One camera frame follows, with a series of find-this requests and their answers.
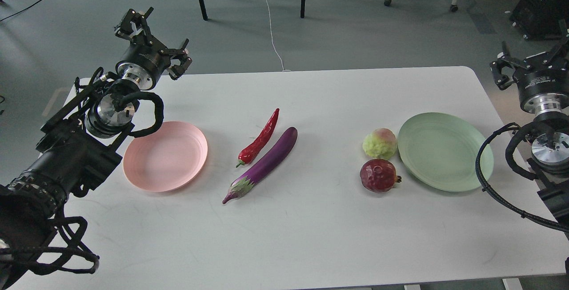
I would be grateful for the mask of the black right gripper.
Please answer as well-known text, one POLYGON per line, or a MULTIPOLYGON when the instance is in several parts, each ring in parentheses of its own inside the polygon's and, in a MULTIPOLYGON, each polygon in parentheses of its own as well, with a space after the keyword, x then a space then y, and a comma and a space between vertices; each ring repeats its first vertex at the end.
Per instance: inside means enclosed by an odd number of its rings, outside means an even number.
POLYGON ((528 69, 521 59, 513 57, 506 41, 501 42, 501 52, 490 63, 494 83, 500 91, 517 85, 520 108, 527 113, 541 113, 543 104, 553 101, 553 109, 568 107, 568 20, 559 21, 561 38, 549 51, 549 63, 528 69))

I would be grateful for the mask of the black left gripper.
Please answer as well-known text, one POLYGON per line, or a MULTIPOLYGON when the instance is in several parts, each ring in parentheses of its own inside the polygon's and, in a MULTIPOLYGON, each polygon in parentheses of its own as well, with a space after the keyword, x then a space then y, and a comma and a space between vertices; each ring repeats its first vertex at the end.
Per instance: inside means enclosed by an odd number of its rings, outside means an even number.
POLYGON ((141 91, 154 89, 165 70, 176 81, 192 63, 187 50, 189 39, 185 39, 179 48, 164 48, 161 52, 151 48, 154 37, 147 18, 153 11, 153 7, 144 13, 129 9, 114 27, 114 35, 130 43, 116 64, 116 73, 122 79, 130 79, 141 91))

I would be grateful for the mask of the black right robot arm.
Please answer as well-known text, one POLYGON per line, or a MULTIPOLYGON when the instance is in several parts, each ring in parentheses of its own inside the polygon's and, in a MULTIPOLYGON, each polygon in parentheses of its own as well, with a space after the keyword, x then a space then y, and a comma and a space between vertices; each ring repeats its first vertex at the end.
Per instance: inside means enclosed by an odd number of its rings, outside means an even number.
POLYGON ((520 108, 534 116, 520 126, 508 123, 494 131, 478 151, 475 173, 482 190, 504 207, 538 225, 568 232, 569 104, 568 20, 559 21, 561 38, 551 49, 525 59, 510 55, 505 42, 496 60, 490 63, 495 85, 505 90, 516 85, 520 108), (529 213, 506 201, 486 180, 481 170, 481 156, 497 136, 512 132, 506 146, 505 160, 510 169, 523 178, 539 181, 538 196, 553 215, 553 220, 529 213))

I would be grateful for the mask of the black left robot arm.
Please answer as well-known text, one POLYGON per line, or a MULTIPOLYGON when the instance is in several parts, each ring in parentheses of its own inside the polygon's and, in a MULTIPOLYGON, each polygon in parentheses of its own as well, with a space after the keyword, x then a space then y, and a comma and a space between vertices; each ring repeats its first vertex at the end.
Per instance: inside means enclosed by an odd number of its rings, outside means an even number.
POLYGON ((122 161, 117 150, 128 137, 157 132, 163 100, 152 92, 164 71, 177 80, 191 65, 186 49, 168 48, 148 26, 154 9, 130 9, 115 27, 130 45, 114 72, 98 68, 87 85, 42 127, 40 156, 10 183, 1 185, 1 288, 26 272, 57 270, 93 274, 100 258, 84 243, 88 223, 67 217, 70 195, 85 197, 122 161))

